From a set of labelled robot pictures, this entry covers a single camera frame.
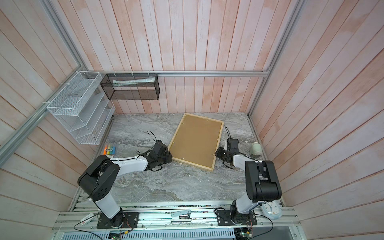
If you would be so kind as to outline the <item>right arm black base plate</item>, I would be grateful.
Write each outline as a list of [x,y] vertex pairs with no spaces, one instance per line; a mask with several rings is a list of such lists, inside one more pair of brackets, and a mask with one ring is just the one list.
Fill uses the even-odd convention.
[[235,210],[217,208],[214,210],[219,226],[247,225],[256,226],[257,218],[254,214],[239,214]]

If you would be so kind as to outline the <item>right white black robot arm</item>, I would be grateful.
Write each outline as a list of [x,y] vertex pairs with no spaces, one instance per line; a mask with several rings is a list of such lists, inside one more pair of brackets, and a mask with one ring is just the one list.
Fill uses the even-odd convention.
[[219,147],[216,157],[229,168],[236,167],[245,171],[246,193],[234,200],[230,210],[218,210],[218,224],[224,226],[255,224],[254,209],[260,207],[263,216],[277,220],[282,216],[281,206],[277,203],[282,196],[282,189],[272,161],[253,159],[239,150],[239,140],[229,137],[225,147]]

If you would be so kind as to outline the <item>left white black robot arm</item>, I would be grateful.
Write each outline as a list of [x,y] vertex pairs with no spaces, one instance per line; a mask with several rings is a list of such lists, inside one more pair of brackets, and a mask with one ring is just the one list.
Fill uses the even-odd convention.
[[134,172],[157,172],[156,167],[162,168],[171,163],[172,158],[168,147],[160,140],[148,151],[137,153],[135,157],[109,158],[100,155],[80,175],[78,185],[99,208],[107,224],[119,228],[124,224],[124,211],[110,193],[116,179]]

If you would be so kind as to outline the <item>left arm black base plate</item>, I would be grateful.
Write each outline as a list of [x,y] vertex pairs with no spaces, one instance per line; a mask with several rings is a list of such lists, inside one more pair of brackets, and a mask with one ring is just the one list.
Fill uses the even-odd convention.
[[135,229],[138,226],[138,221],[138,212],[119,212],[112,219],[107,218],[104,213],[101,213],[97,224],[97,229]]

